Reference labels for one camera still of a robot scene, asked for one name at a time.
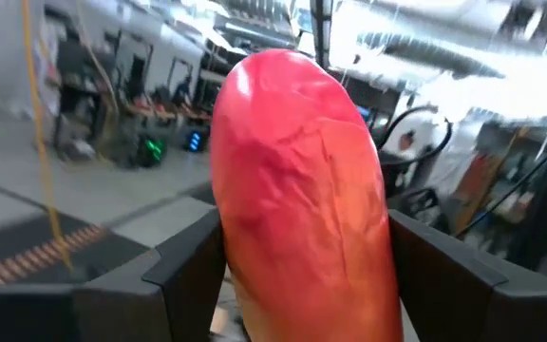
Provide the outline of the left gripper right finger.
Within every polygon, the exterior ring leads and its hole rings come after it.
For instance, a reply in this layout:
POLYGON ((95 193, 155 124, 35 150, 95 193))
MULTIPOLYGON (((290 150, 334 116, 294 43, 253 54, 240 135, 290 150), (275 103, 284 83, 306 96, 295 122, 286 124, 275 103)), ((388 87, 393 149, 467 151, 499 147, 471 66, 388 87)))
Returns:
POLYGON ((547 342, 547 276, 388 215, 400 297, 420 340, 547 342))

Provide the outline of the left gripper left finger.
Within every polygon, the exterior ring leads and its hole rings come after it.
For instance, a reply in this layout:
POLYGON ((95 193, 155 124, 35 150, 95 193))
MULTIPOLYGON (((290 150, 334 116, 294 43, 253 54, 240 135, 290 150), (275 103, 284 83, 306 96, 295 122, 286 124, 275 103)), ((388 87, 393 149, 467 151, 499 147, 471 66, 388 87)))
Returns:
POLYGON ((207 341, 225 269, 218 213, 154 248, 63 215, 0 229, 0 341, 207 341))

